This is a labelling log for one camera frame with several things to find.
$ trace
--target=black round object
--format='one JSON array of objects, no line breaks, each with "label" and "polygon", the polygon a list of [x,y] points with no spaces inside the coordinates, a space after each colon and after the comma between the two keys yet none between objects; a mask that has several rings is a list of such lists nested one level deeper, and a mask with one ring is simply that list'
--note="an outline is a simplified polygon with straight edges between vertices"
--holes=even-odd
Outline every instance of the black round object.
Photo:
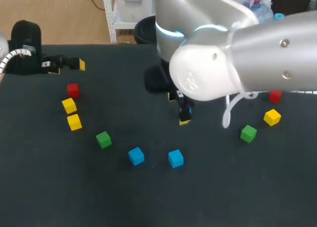
[{"label": "black round object", "polygon": [[134,40],[137,44],[156,44],[155,16],[142,19],[134,28]]}]

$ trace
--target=black mat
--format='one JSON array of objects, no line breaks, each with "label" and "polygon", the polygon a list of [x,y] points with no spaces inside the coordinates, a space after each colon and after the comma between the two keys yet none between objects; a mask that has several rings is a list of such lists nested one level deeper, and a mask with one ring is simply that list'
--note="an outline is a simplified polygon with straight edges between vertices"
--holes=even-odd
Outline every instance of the black mat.
[{"label": "black mat", "polygon": [[[242,100],[221,126],[224,99],[178,106],[150,95],[143,71],[158,63],[146,45],[46,46],[86,61],[86,72],[6,75],[0,83],[1,227],[274,227],[317,224],[317,95]],[[78,83],[83,129],[71,132],[61,101]],[[264,113],[281,122],[270,127]],[[258,129],[248,144],[239,138]],[[95,135],[113,146],[101,150]],[[133,167],[139,146],[145,163]],[[185,164],[172,169],[167,154]]]}]

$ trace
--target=water bottle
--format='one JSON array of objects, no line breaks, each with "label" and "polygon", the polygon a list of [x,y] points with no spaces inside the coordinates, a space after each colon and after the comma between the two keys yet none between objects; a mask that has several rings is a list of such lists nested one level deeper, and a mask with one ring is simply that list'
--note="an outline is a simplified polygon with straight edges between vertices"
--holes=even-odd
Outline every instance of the water bottle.
[{"label": "water bottle", "polygon": [[[244,3],[244,6],[250,8],[250,1]],[[254,0],[254,4],[250,10],[256,15],[259,23],[272,21],[273,11],[267,4],[263,3],[262,0]]]}]

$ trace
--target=wooden floor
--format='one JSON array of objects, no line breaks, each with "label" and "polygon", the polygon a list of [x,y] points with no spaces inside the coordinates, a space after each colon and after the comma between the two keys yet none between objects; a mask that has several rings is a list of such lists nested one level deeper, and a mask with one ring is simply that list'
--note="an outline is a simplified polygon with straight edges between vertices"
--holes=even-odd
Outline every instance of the wooden floor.
[{"label": "wooden floor", "polygon": [[[94,0],[104,8],[103,0]],[[90,0],[0,0],[0,30],[10,38],[18,20],[37,23],[45,44],[109,44],[106,14]],[[118,36],[119,42],[133,43],[133,36]]]}]

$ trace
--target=red cube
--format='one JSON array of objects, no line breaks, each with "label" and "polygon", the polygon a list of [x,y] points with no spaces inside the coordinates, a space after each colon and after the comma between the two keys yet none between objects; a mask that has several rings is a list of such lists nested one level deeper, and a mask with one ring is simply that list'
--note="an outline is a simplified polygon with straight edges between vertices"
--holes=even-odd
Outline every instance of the red cube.
[{"label": "red cube", "polygon": [[280,103],[282,98],[281,91],[272,91],[269,93],[269,100],[272,103]]},{"label": "red cube", "polygon": [[79,97],[78,84],[67,85],[67,92],[69,97]]}]

